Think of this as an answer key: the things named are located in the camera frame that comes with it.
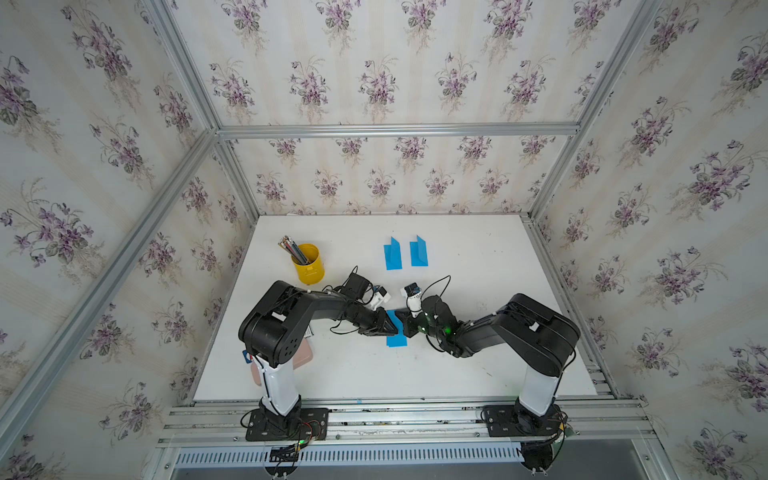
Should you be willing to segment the blue paper sheet front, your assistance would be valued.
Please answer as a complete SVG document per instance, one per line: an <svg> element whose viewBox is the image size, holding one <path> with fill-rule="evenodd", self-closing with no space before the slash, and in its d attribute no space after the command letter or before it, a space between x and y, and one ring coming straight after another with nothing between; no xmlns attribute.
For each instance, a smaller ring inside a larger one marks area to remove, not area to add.
<svg viewBox="0 0 768 480"><path fill-rule="evenodd" d="M396 312L394 310L388 310L387 315L389 319L393 322L394 326L397 329L397 333L394 336L389 336L386 338L386 345L389 348L404 348L408 344L408 339L404 334L404 327L402 321L397 317Z"/></svg>

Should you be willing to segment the blue paper sheet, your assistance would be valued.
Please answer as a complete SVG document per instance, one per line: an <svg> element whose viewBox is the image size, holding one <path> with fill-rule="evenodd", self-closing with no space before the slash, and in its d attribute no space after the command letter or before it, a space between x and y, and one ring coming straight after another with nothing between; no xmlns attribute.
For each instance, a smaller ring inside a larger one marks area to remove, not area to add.
<svg viewBox="0 0 768 480"><path fill-rule="evenodd" d="M389 243L383 246L383 250L386 270L401 270L403 264L400 243L394 237L391 237Z"/></svg>
<svg viewBox="0 0 768 480"><path fill-rule="evenodd" d="M404 334L404 327L402 321L397 317L396 312L394 310L388 310L387 315L389 319L393 322L394 326L397 329L397 333L394 336L389 336L386 338L386 345L389 348L404 348L408 344L408 339Z"/></svg>
<svg viewBox="0 0 768 480"><path fill-rule="evenodd" d="M409 243L410 260L412 267L427 267L429 265L426 241L420 236Z"/></svg>

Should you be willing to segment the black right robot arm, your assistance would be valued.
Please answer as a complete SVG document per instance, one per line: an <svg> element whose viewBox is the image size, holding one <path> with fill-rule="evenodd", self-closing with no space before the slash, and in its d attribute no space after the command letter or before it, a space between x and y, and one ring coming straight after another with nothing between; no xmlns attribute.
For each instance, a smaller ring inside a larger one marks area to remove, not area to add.
<svg viewBox="0 0 768 480"><path fill-rule="evenodd" d="M510 347L526 364L517 408L539 419L550 413L581 338L574 321L523 293L472 321L458 320L438 295L418 303L415 308L407 306L394 312L406 337L423 334L438 350L454 358L470 358L498 345Z"/></svg>

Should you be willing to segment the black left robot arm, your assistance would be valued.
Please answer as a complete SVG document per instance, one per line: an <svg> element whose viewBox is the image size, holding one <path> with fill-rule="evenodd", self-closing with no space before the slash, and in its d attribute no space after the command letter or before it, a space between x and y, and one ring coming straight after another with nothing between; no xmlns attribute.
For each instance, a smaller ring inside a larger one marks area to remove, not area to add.
<svg viewBox="0 0 768 480"><path fill-rule="evenodd" d="M386 301L385 293L355 271L341 285L322 291L275 281L238 329L238 339L255 361L261 378L262 409L288 418L300 407L293 357L312 321L346 321L357 334L392 337L398 328L383 308Z"/></svg>

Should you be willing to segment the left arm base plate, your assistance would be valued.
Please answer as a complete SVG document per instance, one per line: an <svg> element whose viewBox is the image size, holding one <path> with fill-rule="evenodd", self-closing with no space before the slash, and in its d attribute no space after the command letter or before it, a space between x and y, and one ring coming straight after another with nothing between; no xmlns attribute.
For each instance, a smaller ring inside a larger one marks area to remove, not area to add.
<svg viewBox="0 0 768 480"><path fill-rule="evenodd" d="M325 440L330 410L297 407L280 416L264 406L247 412L241 418L248 442Z"/></svg>

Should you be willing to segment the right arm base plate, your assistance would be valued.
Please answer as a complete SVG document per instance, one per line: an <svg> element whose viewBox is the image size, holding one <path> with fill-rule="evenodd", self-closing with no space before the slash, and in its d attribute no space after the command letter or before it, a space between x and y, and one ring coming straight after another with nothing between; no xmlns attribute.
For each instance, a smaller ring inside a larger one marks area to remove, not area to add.
<svg viewBox="0 0 768 480"><path fill-rule="evenodd" d="M552 404L543 416L537 416L522 406L514 404L487 405L480 411L490 437L557 437L568 421L567 414Z"/></svg>

